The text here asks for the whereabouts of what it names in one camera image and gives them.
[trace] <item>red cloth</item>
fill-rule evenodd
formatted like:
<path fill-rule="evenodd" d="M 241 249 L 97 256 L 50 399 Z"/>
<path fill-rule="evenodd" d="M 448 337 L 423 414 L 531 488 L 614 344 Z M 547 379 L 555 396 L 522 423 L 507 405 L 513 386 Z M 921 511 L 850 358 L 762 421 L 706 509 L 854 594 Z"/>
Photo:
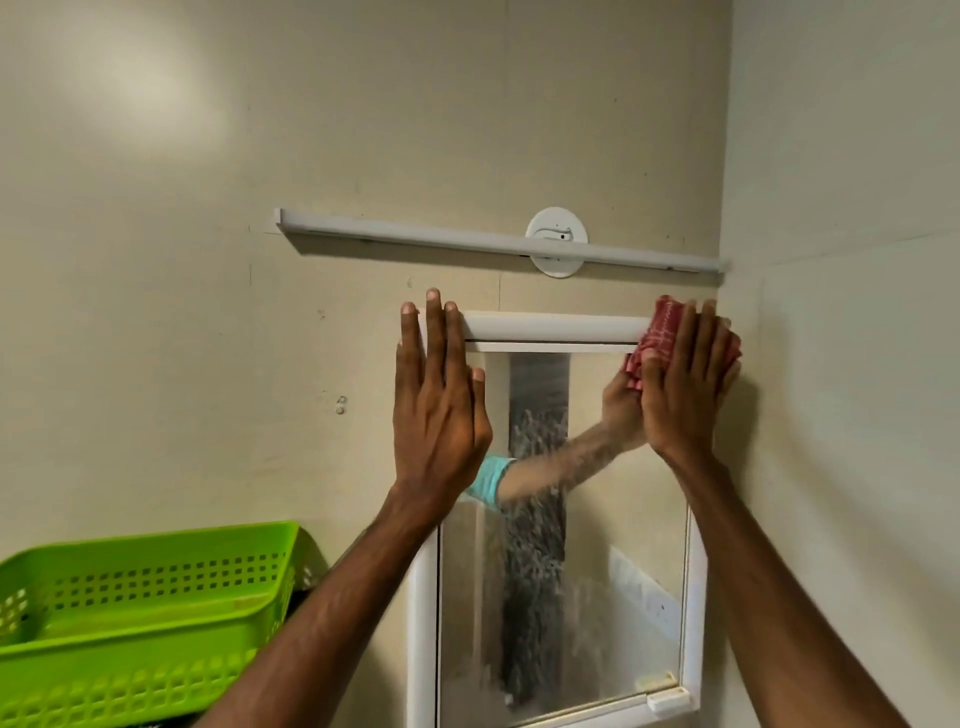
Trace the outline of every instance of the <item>red cloth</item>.
<path fill-rule="evenodd" d="M 677 331 L 680 329 L 680 320 L 684 317 L 684 305 L 670 296 L 660 296 L 654 317 L 650 320 L 650 327 L 643 332 L 633 353 L 627 354 L 623 362 L 623 369 L 630 375 L 628 387 L 643 391 L 643 381 L 640 379 L 640 356 L 647 350 L 657 352 L 666 370 L 673 358 L 673 345 L 677 341 Z M 734 361 L 740 358 L 740 337 L 731 332 L 730 344 L 727 347 L 727 360 L 724 362 L 724 373 Z"/>

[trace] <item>glass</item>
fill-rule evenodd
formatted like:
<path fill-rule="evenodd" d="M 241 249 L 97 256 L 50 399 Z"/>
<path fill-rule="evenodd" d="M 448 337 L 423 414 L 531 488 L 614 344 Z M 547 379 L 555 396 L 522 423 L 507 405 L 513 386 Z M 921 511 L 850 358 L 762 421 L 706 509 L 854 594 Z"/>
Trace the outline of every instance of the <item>glass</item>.
<path fill-rule="evenodd" d="M 469 359 L 487 371 L 490 455 L 543 463 L 601 422 L 622 354 Z M 649 448 L 567 492 L 496 510 L 461 497 L 441 540 L 442 728 L 506 728 L 676 685 L 685 538 L 684 496 Z"/>

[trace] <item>right hand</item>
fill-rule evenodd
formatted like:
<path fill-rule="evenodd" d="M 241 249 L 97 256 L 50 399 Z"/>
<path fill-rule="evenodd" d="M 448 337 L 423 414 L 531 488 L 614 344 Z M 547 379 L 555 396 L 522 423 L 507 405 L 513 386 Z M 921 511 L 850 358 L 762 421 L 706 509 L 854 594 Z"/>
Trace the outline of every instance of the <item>right hand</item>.
<path fill-rule="evenodd" d="M 655 352 L 641 358 L 643 421 L 651 447 L 668 463 L 713 452 L 716 414 L 740 374 L 740 362 L 724 372 L 730 321 L 718 319 L 716 302 L 684 307 L 666 373 Z"/>
<path fill-rule="evenodd" d="M 426 294 L 427 353 L 417 308 L 400 309 L 394 402 L 395 488 L 431 518 L 441 520 L 477 476 L 493 439 L 484 404 L 482 369 L 469 369 L 463 317 L 457 304 L 441 306 Z"/>

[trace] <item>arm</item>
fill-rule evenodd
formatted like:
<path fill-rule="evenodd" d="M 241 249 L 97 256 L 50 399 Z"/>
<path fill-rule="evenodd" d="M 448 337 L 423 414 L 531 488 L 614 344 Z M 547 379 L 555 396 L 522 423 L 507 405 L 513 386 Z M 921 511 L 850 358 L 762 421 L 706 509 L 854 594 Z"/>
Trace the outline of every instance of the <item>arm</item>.
<path fill-rule="evenodd" d="M 906 728 L 737 496 L 712 454 L 716 409 L 737 375 L 722 372 L 729 322 L 688 304 L 664 376 L 642 364 L 650 444 L 673 469 L 700 527 L 733 652 L 764 728 Z"/>
<path fill-rule="evenodd" d="M 561 448 L 515 462 L 496 489 L 499 503 L 529 497 L 546 488 L 572 490 L 606 468 L 621 452 L 646 442 L 643 412 L 627 375 L 618 373 L 603 392 L 599 423 Z"/>
<path fill-rule="evenodd" d="M 427 293 L 428 345 L 405 303 L 396 352 L 396 482 L 380 513 L 314 593 L 198 723 L 326 726 L 384 610 L 427 536 L 476 476 L 492 430 L 484 373 L 468 371 L 460 313 Z"/>

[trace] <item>wall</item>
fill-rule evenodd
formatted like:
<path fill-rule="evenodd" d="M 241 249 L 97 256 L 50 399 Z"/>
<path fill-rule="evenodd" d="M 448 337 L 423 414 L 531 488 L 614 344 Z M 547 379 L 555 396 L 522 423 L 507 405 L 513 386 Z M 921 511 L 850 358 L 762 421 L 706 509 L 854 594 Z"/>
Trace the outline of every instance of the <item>wall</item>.
<path fill-rule="evenodd" d="M 300 255 L 266 231 L 275 206 L 519 232 L 562 205 L 596 243 L 712 255 L 726 3 L 7 0 L 2 18 L 0 554 L 296 518 L 332 562 L 393 478 L 402 301 L 436 285 L 466 309 L 642 314 L 712 290 Z M 403 614 L 343 725 L 400 724 Z"/>
<path fill-rule="evenodd" d="M 747 385 L 723 450 L 914 726 L 960 711 L 958 33 L 932 0 L 734 9 L 720 306 Z M 714 642 L 701 724 L 756 725 Z"/>

